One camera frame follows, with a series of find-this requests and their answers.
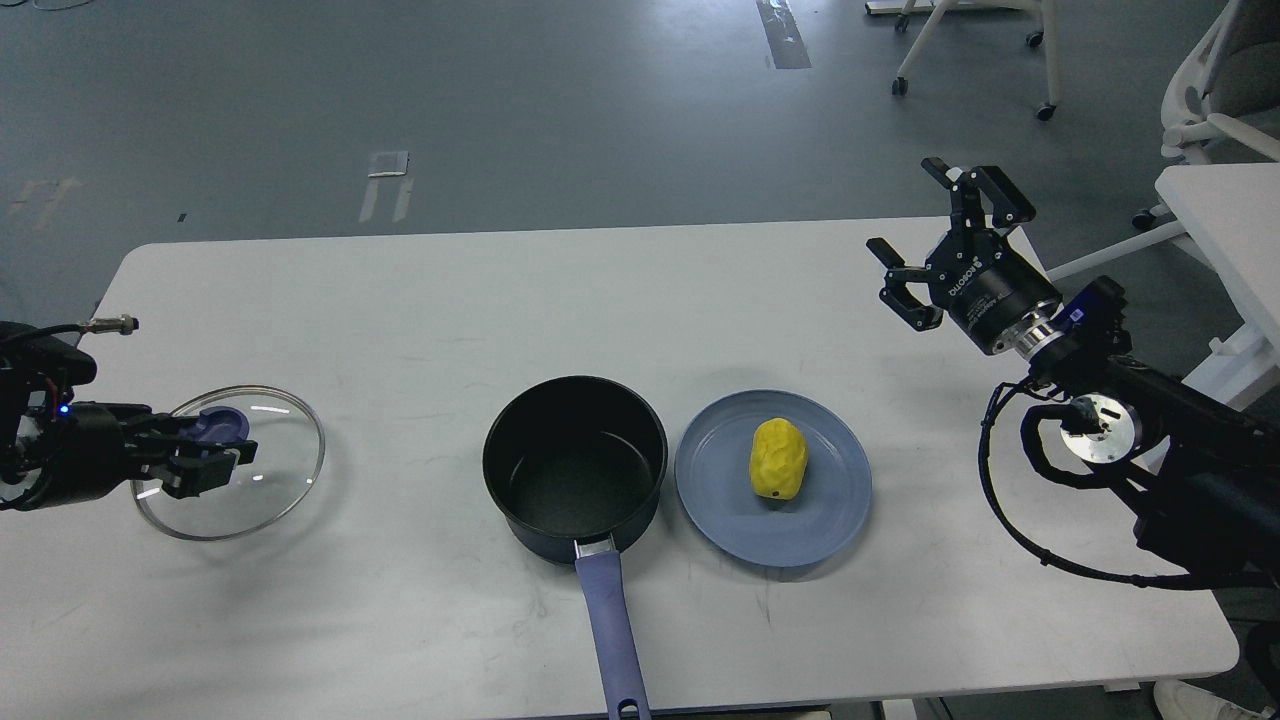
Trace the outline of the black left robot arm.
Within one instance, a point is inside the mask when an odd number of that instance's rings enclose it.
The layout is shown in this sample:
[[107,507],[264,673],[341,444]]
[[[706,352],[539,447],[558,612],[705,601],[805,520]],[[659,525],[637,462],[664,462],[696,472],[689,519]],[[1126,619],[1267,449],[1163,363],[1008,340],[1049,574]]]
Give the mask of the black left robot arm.
[[102,498],[128,480],[156,480],[173,498],[229,484],[259,442],[233,407],[195,415],[145,404],[77,402],[96,361],[63,334],[132,334],[131,315],[36,327],[1,324],[3,509],[35,511]]

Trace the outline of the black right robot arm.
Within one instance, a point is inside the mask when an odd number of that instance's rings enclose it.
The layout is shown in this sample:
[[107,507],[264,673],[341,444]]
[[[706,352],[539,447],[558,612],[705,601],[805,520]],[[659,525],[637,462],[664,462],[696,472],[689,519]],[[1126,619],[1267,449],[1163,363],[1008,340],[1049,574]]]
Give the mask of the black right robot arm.
[[[1000,525],[1041,564],[1139,588],[1277,585],[1277,428],[1140,363],[1124,328],[1124,288],[1106,275],[1065,299],[1010,241],[1036,209],[997,167],[925,158],[948,195],[948,228],[923,264],[883,238],[879,300],[914,331],[951,320],[983,354],[1016,354],[1027,375],[997,386],[980,420],[980,488]],[[1103,571],[1036,543],[1007,518],[989,468],[995,424],[1014,397],[1033,404],[1019,436],[1033,471],[1105,489],[1134,515],[1138,548],[1174,575]]]

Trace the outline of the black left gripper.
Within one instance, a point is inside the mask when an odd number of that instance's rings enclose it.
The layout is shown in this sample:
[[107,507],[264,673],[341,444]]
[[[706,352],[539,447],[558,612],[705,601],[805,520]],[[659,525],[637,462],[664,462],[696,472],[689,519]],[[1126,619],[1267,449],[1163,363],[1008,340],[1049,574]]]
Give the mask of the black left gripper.
[[[200,497],[228,486],[237,468],[253,462],[257,450],[241,448],[250,432],[250,419],[234,407],[178,416],[140,404],[73,404],[55,451],[55,500],[99,500],[128,480],[147,480],[148,469],[169,497]],[[154,459],[138,446],[143,436],[214,450],[151,466]]]

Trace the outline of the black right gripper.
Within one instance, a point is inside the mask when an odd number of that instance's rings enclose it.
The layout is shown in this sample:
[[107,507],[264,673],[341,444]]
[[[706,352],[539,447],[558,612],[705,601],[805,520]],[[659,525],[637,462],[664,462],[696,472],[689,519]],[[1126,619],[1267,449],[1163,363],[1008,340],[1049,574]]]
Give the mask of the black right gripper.
[[[884,266],[879,300],[914,331],[940,327],[943,311],[986,355],[1012,347],[1015,327],[1030,314],[1050,311],[1062,295],[1016,252],[1007,238],[988,229],[1011,229],[1033,222],[1036,206],[998,167],[951,167],[941,158],[922,159],[925,173],[948,192],[950,232],[924,266],[909,266],[884,238],[867,249]],[[923,304],[910,284],[929,286]]]

